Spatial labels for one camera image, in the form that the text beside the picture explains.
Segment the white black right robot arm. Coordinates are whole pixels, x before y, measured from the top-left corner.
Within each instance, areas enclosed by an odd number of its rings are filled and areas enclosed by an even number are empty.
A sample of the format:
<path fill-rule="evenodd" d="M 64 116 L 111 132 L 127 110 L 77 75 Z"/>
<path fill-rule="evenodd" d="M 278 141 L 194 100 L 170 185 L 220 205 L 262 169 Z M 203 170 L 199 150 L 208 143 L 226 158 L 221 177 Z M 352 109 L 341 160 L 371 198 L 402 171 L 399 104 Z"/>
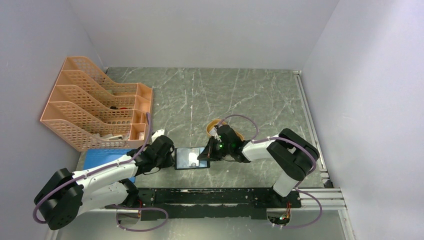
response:
<path fill-rule="evenodd" d="M 288 202 L 289 193 L 315 171 L 320 153 L 289 128 L 262 140 L 245 140 L 228 124 L 216 125 L 197 159 L 217 162 L 227 156 L 238 163 L 273 159 L 282 173 L 273 184 L 269 199 L 275 207 L 282 207 Z"/>

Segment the orange oval tray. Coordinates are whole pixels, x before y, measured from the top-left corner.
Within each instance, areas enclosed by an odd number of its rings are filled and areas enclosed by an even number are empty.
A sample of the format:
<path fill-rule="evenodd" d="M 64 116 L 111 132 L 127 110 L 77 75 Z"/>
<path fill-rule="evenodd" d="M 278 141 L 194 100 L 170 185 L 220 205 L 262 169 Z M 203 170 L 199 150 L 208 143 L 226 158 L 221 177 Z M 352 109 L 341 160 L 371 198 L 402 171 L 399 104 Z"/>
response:
<path fill-rule="evenodd" d="M 217 133 L 216 126 L 217 125 L 219 125 L 219 126 L 221 126 L 221 125 L 227 125 L 227 123 L 225 121 L 223 121 L 222 123 L 220 123 L 220 122 L 221 122 L 221 119 L 217 118 L 217 119 L 212 120 L 207 125 L 207 127 L 206 127 L 206 133 L 208 134 L 209 137 L 213 137 L 213 136 L 216 135 L 216 133 Z"/>

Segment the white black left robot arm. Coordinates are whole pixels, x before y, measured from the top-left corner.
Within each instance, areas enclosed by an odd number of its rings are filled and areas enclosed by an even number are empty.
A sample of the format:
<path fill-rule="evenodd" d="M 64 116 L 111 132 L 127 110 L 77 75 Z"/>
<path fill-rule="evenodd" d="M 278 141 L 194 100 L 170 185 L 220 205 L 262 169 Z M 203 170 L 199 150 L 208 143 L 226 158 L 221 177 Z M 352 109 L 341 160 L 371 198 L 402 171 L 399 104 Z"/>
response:
<path fill-rule="evenodd" d="M 131 181 L 153 169 L 171 167 L 174 142 L 158 136 L 151 144 L 132 149 L 117 159 L 86 170 L 57 170 L 34 198 L 33 218 L 58 230 L 83 213 L 106 206 L 135 208 L 143 205 Z"/>

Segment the black leather card holder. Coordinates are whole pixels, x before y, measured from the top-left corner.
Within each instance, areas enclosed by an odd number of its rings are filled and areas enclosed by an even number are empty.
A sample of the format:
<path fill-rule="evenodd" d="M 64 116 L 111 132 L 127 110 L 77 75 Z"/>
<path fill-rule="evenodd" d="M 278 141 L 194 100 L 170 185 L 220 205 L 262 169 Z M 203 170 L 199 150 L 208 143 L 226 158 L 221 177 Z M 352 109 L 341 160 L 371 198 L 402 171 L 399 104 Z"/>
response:
<path fill-rule="evenodd" d="M 174 152 L 175 170 L 208 169 L 210 163 L 207 160 L 198 160 L 198 156 L 204 147 L 179 147 Z"/>

